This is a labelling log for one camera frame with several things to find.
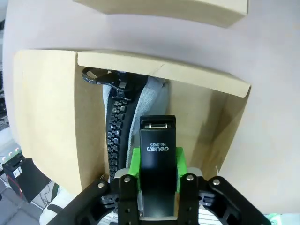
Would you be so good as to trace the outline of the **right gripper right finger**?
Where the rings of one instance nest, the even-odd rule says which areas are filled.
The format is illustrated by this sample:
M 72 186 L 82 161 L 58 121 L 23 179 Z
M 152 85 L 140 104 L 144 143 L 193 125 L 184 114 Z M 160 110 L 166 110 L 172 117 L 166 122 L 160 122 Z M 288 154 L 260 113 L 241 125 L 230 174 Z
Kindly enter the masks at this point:
M 270 225 L 271 222 L 225 178 L 205 180 L 188 172 L 184 150 L 176 148 L 179 211 L 177 224 L 197 225 L 202 205 L 223 225 Z

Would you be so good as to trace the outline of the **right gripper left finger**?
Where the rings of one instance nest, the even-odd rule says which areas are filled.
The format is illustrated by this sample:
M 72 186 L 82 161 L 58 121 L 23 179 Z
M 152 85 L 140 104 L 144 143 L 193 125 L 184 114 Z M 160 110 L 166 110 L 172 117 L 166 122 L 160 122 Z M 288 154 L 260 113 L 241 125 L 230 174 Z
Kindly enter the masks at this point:
M 97 225 L 117 209 L 119 225 L 138 225 L 140 148 L 134 148 L 129 172 L 111 183 L 96 180 L 50 220 L 50 225 Z

